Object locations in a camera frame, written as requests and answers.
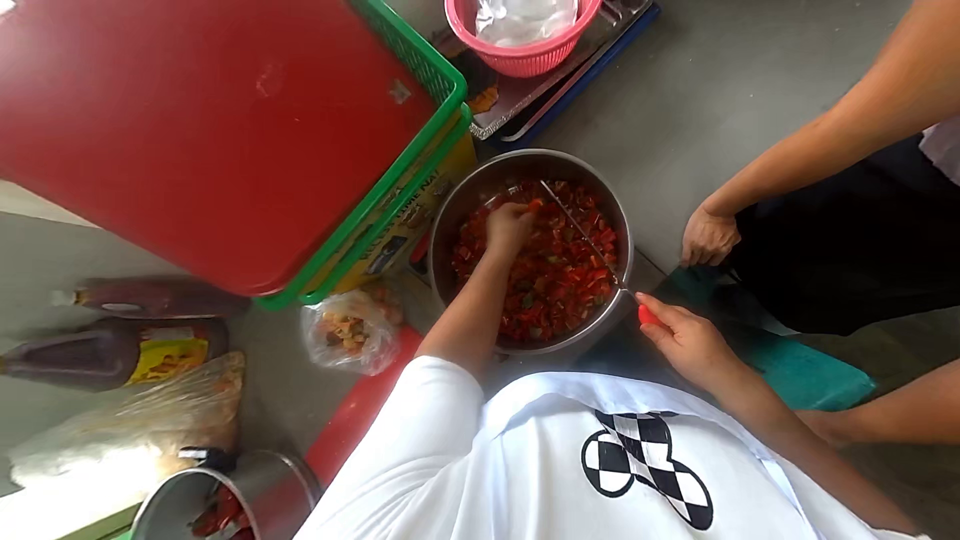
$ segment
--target checkered pattern logo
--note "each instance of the checkered pattern logo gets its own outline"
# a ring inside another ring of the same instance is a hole
[[[604,428],[588,437],[581,451],[593,488],[614,498],[638,481],[659,491],[691,527],[707,530],[713,502],[700,477],[672,457],[670,428],[662,418],[672,414],[595,413]]]

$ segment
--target knife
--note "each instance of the knife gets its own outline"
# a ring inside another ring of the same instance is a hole
[[[616,269],[614,269],[610,265],[610,263],[607,262],[605,258],[603,258],[603,253],[600,251],[600,248],[598,248],[596,244],[594,244],[593,241],[590,240],[590,237],[587,235],[587,232],[584,231],[584,228],[580,226],[580,223],[573,218],[573,214],[571,214],[570,210],[564,206],[564,203],[560,202],[560,198],[557,197],[557,194],[553,192],[553,189],[550,189],[550,186],[547,185],[547,183],[544,180],[540,180],[540,185],[542,185],[543,189],[546,190],[547,195],[549,195],[550,198],[553,199],[553,202],[557,203],[557,206],[560,207],[560,210],[564,212],[564,214],[566,215],[567,221],[572,223],[573,227],[577,230],[577,232],[580,233],[580,236],[582,236],[584,240],[587,241],[587,244],[590,246],[590,249],[593,250],[593,253],[595,253],[598,257],[600,257],[600,260],[602,260],[603,263],[607,266],[607,269],[610,270],[610,275],[613,276],[613,285],[616,286],[616,288],[626,292],[630,296],[630,298],[634,299],[634,301],[638,305],[638,308],[636,309],[636,316],[637,318],[640,319],[640,324],[649,323],[653,325],[659,325],[667,330],[670,330],[670,327],[663,324],[663,322],[657,318],[657,315],[654,315],[653,313],[651,313],[650,308],[641,304],[640,300],[636,297],[636,294],[634,293],[634,291],[631,290],[630,287],[628,287],[626,284],[624,284],[622,280],[620,280],[620,277],[616,275]]]

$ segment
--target green plastic basket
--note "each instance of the green plastic basket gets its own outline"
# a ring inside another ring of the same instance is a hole
[[[464,105],[467,97],[467,81],[443,55],[437,52],[417,32],[399,17],[382,0],[351,0],[350,4],[367,20],[370,27],[386,42],[396,56],[407,66],[426,89],[430,97],[437,102],[437,111],[423,126],[423,129],[410,141],[410,144],[397,157],[396,161],[373,185],[369,193],[360,201],[347,219],[330,235],[324,244],[301,268],[298,274],[277,294],[256,298],[262,307],[270,310],[281,309],[300,299],[307,304],[316,304],[329,294],[336,282],[343,277],[350,266],[359,259],[363,251],[370,246],[383,228],[396,217],[403,204],[416,193],[417,188],[428,178],[430,172],[445,157],[453,144],[463,136],[472,119],[469,107]],[[447,128],[454,115],[460,118],[453,128]],[[423,161],[421,155],[431,141],[442,135],[444,128],[449,129],[443,140],[433,150],[429,159]],[[327,261],[345,248],[344,243],[374,211],[380,202],[394,190],[396,183],[404,173],[418,161],[423,166],[416,176],[392,201],[383,215],[353,245],[349,246],[343,258],[333,268],[330,275],[313,291],[303,289],[310,284]]]

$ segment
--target pink plastic basket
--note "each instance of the pink plastic basket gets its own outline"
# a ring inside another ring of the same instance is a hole
[[[580,0],[577,22],[559,36],[523,47],[497,47],[476,34],[477,0],[444,0],[453,33],[493,69],[511,77],[535,77],[564,61],[603,0]]]

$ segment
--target hand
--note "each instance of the hand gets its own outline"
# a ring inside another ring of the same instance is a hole
[[[716,266],[739,241],[735,219],[711,215],[700,205],[686,222],[680,265],[683,268],[694,264]]]
[[[533,213],[526,205],[506,203],[487,218],[487,253],[513,261],[530,237],[534,226]]]
[[[637,293],[636,298],[670,328],[649,323],[640,325],[643,333],[685,379],[718,399],[735,393],[744,383],[756,381],[756,373],[736,357],[709,320],[685,307],[668,306],[649,294]]]

